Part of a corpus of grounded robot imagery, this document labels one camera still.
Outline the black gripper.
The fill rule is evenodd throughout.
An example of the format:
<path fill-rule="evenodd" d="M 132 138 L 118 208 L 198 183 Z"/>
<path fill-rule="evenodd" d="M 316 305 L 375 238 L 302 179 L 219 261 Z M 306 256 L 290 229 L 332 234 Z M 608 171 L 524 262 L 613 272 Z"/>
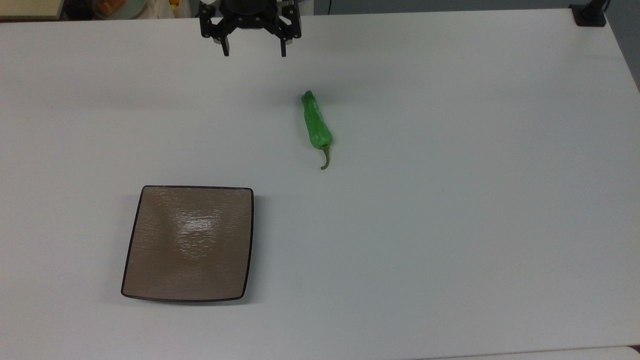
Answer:
<path fill-rule="evenodd" d="M 211 38 L 219 43 L 225 57 L 230 56 L 228 27 L 236 24 L 240 28 L 264 28 L 274 26 L 274 35 L 279 39 L 280 53 L 287 56 L 287 47 L 302 36 L 299 17 L 289 19 L 289 23 L 279 16 L 276 0 L 221 0 L 218 6 L 222 18 L 214 23 L 207 14 L 200 16 L 200 30 L 203 38 Z"/>

